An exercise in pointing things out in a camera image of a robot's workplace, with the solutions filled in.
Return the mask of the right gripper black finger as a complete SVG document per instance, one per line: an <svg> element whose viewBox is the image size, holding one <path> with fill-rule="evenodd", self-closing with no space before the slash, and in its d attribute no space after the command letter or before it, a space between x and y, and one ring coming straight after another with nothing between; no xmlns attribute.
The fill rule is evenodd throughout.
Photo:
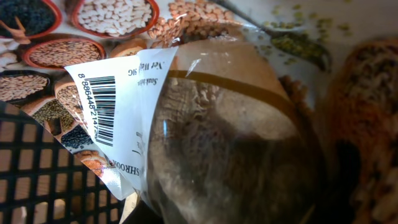
<svg viewBox="0 0 398 224"><path fill-rule="evenodd" d="M164 221L144 201L140 200L123 224L164 224Z"/></svg>

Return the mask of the beige mushroom pouch brown label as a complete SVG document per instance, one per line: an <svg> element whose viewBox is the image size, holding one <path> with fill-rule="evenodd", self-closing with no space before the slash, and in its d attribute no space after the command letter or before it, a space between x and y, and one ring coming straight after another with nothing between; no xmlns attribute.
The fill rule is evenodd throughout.
<svg viewBox="0 0 398 224"><path fill-rule="evenodd" d="M2 1L1 100L164 223L396 223L396 1Z"/></svg>

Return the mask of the grey plastic lattice basket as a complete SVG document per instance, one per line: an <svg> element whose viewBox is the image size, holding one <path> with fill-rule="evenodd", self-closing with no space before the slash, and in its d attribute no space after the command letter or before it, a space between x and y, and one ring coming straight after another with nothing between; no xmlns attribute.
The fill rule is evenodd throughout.
<svg viewBox="0 0 398 224"><path fill-rule="evenodd" d="M1 103L1 223L122 223L135 205L21 110Z"/></svg>

